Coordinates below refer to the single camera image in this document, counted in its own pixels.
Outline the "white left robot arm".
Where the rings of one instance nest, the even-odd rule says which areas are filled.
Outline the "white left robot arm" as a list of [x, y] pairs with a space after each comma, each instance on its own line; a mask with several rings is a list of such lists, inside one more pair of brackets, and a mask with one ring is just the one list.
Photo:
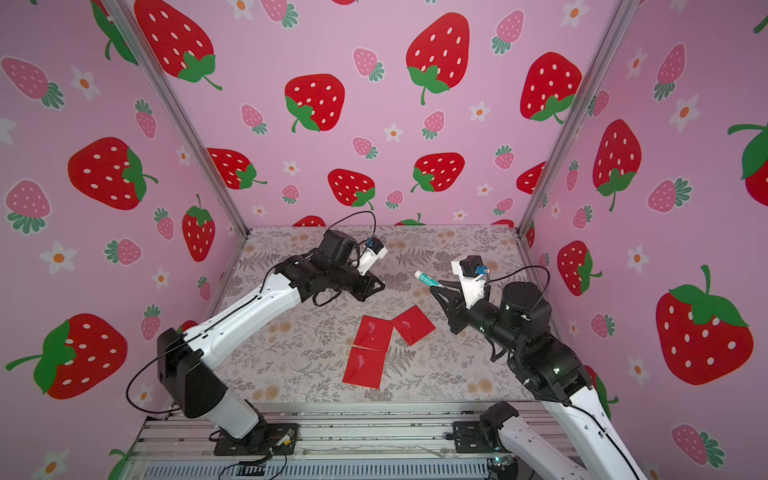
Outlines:
[[375, 236], [358, 242], [326, 230], [318, 247], [270, 268], [260, 286], [221, 313], [184, 332], [162, 333], [157, 340], [160, 383], [186, 417], [204, 418], [225, 439], [259, 452], [268, 441], [268, 422], [229, 391], [216, 369], [271, 320], [327, 290], [347, 292], [360, 302], [382, 291], [384, 283], [370, 270], [386, 254]]

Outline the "aluminium frame post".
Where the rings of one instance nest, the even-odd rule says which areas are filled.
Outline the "aluminium frame post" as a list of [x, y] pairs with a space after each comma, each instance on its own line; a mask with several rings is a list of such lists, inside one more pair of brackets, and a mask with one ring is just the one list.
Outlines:
[[219, 203], [227, 213], [237, 234], [246, 239], [249, 228], [239, 209], [235, 205], [223, 180], [208, 154], [193, 123], [190, 121], [182, 102], [174, 92], [172, 85], [166, 79], [166, 74], [152, 53], [150, 45], [140, 32], [139, 25], [133, 15], [130, 1], [104, 1], [107, 10], [112, 14], [119, 32], [129, 48], [134, 53], [139, 66], [145, 73], [150, 85], [159, 97], [164, 109], [169, 115], [174, 127], [182, 138], [185, 146], [194, 156], [199, 169], [206, 177], [208, 184], [215, 192]]
[[548, 192], [554, 178], [563, 163], [571, 144], [576, 137], [577, 129], [582, 125], [587, 113], [589, 100], [597, 92], [605, 73], [610, 66], [618, 47], [621, 45], [631, 21], [639, 7], [637, 0], [616, 1], [608, 17], [602, 35], [596, 45], [590, 63], [583, 74], [583, 81], [569, 109], [564, 124], [552, 145], [550, 155], [540, 179], [535, 187], [534, 195], [525, 211], [520, 225], [517, 227], [518, 238], [523, 240], [530, 224], [533, 222], [544, 195]]

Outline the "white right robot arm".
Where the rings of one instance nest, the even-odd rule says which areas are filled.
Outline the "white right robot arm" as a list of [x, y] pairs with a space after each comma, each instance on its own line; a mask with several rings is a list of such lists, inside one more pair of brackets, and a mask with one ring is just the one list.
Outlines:
[[505, 359], [517, 380], [558, 422], [578, 454], [572, 460], [543, 439], [507, 402], [480, 416], [479, 440], [509, 452], [543, 479], [641, 479], [644, 473], [608, 418], [578, 356], [549, 329], [551, 307], [531, 282], [511, 282], [494, 305], [484, 277], [438, 282], [420, 273], [452, 333], [470, 327]]

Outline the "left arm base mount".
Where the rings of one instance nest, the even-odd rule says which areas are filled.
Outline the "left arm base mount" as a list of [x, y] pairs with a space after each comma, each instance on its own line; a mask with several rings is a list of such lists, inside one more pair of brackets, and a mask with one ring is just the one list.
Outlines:
[[260, 421], [242, 439], [220, 433], [214, 447], [215, 456], [290, 456], [295, 450], [300, 425]]

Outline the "aluminium frame post right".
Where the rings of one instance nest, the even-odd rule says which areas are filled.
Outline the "aluminium frame post right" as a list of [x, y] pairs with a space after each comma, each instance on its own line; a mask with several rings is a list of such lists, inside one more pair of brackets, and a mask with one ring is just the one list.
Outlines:
[[577, 129], [582, 125], [587, 113], [589, 100], [597, 92], [605, 73], [610, 66], [618, 47], [621, 45], [631, 21], [639, 7], [637, 0], [616, 1], [608, 17], [602, 35], [596, 45], [590, 63], [583, 74], [583, 81], [569, 109], [564, 124], [552, 145], [550, 155], [540, 179], [535, 187], [534, 195], [525, 211], [520, 225], [517, 227], [518, 238], [523, 240], [530, 224], [533, 222], [544, 195], [548, 192], [554, 178], [563, 163], [571, 144], [576, 137]]

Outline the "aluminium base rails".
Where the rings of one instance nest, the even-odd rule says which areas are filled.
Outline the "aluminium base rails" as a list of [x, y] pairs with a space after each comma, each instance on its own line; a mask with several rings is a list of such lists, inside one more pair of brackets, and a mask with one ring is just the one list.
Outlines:
[[[298, 423], [292, 455], [215, 456], [219, 435], [204, 420], [147, 421], [123, 479], [543, 479], [512, 453], [457, 453], [456, 421], [477, 421], [497, 402], [277, 404], [269, 423]], [[571, 441], [542, 403], [509, 403], [572, 460]]]

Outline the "green white glue stick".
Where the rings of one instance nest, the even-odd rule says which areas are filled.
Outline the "green white glue stick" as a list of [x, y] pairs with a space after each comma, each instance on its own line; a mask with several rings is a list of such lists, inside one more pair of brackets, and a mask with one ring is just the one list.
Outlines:
[[439, 282], [438, 280], [433, 279], [429, 275], [423, 273], [421, 270], [417, 270], [414, 273], [414, 276], [417, 280], [419, 280], [421, 283], [427, 285], [428, 287], [443, 287], [443, 284]]

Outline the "red envelope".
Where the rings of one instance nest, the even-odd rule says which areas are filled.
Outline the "red envelope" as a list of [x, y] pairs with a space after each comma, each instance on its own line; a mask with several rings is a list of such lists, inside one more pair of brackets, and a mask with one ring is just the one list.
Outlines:
[[385, 361], [385, 352], [352, 347], [342, 382], [379, 389]]
[[392, 319], [391, 323], [408, 346], [415, 345], [436, 330], [417, 305]]
[[367, 350], [387, 352], [393, 330], [389, 320], [363, 316], [353, 345]]

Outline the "aluminium frame post left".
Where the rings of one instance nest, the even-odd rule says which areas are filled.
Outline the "aluminium frame post left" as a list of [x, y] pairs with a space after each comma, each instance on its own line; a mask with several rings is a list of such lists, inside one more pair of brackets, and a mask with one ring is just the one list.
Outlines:
[[133, 15], [130, 1], [104, 1], [107, 10], [112, 14], [119, 32], [129, 48], [134, 53], [139, 66], [145, 73], [150, 85], [159, 97], [164, 109], [169, 115], [174, 127], [182, 138], [185, 146], [194, 156], [199, 169], [206, 177], [208, 184], [215, 192], [219, 203], [227, 213], [237, 234], [246, 239], [249, 228], [239, 209], [235, 205], [223, 180], [208, 154], [193, 123], [190, 121], [182, 102], [174, 92], [172, 85], [166, 79], [166, 74], [152, 53], [150, 45], [140, 32], [139, 25]]

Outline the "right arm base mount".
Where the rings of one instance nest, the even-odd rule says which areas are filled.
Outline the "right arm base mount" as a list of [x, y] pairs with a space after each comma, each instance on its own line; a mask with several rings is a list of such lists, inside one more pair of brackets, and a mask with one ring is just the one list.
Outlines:
[[521, 454], [534, 446], [534, 435], [519, 411], [507, 402], [497, 402], [477, 421], [456, 421], [445, 439], [454, 442], [457, 453]]

